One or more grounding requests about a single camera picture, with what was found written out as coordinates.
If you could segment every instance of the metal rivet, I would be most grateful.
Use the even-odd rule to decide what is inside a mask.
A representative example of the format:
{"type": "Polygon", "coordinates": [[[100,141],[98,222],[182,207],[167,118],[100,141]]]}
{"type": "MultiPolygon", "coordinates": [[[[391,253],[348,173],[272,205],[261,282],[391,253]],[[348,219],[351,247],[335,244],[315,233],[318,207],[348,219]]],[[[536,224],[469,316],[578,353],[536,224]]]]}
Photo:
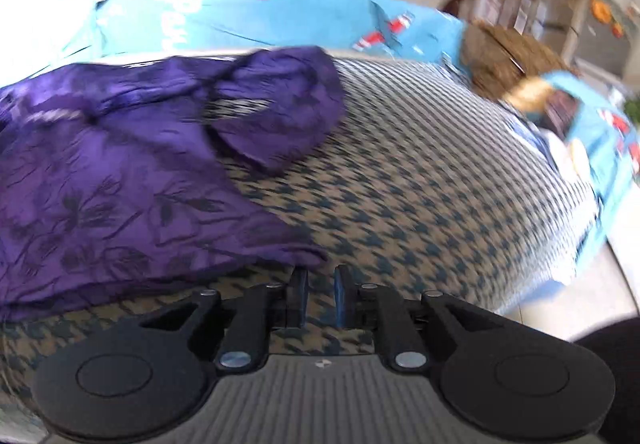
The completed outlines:
{"type": "Polygon", "coordinates": [[[220,364],[225,368],[242,368],[249,363],[251,363],[251,356],[246,352],[227,352],[220,358],[220,364]]]}
{"type": "Polygon", "coordinates": [[[427,356],[420,352],[402,352],[396,355],[396,364],[403,368],[420,368],[427,362],[427,356]]]}

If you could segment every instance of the orange decoration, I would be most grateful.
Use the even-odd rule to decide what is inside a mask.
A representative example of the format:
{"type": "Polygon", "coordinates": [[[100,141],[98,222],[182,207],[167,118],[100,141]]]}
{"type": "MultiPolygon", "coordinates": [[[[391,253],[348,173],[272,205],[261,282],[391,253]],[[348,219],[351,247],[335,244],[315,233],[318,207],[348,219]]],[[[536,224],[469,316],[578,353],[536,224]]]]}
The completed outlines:
{"type": "Polygon", "coordinates": [[[602,0],[591,0],[591,12],[600,23],[611,23],[611,8],[602,0]]]}
{"type": "Polygon", "coordinates": [[[617,21],[613,23],[613,27],[611,27],[611,30],[613,31],[613,36],[618,39],[622,38],[625,35],[624,28],[617,21]]]}

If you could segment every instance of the green plant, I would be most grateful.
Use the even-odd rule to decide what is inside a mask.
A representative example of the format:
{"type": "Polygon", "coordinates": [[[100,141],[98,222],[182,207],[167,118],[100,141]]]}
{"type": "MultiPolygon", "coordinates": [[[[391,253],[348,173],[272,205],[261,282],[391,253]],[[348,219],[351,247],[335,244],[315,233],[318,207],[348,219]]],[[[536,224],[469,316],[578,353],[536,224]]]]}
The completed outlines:
{"type": "Polygon", "coordinates": [[[640,125],[640,99],[632,99],[625,103],[625,114],[635,124],[640,125]]]}

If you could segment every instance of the houndstooth fabric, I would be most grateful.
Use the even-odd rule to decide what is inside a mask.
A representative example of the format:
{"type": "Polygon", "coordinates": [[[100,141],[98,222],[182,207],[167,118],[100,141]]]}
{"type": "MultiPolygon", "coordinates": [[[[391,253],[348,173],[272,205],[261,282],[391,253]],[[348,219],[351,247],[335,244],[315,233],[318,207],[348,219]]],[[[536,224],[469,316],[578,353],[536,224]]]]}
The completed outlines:
{"type": "Polygon", "coordinates": [[[202,119],[206,122],[208,120],[247,116],[268,108],[270,104],[271,101],[265,99],[218,99],[209,103],[202,119]]]}
{"type": "MultiPolygon", "coordinates": [[[[312,156],[277,178],[225,160],[245,196],[309,230],[332,257],[312,275],[306,328],[273,334],[272,352],[371,351],[368,333],[331,327],[338,263],[351,264],[357,281],[388,284],[405,297],[439,289],[497,312],[556,270],[574,268],[596,212],[593,193],[585,183],[563,181],[514,138],[508,110],[418,62],[336,65],[348,113],[312,156]]],[[[232,297],[287,276],[250,268],[211,286],[232,297]]],[[[23,410],[32,408],[33,370],[57,348],[188,294],[5,325],[5,405],[20,400],[23,410]]]]}

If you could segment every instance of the purple scarf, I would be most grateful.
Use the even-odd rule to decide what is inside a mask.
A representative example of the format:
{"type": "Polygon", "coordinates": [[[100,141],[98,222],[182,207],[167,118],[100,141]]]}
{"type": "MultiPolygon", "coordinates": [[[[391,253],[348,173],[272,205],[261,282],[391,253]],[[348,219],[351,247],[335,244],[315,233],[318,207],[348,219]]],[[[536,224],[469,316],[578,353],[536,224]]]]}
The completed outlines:
{"type": "Polygon", "coordinates": [[[325,262],[308,236],[238,192],[209,138],[266,172],[322,143],[344,104],[319,48],[75,64],[0,97],[11,103],[0,133],[1,319],[165,293],[259,261],[325,262]],[[220,104],[250,113],[217,119],[220,104]]]}

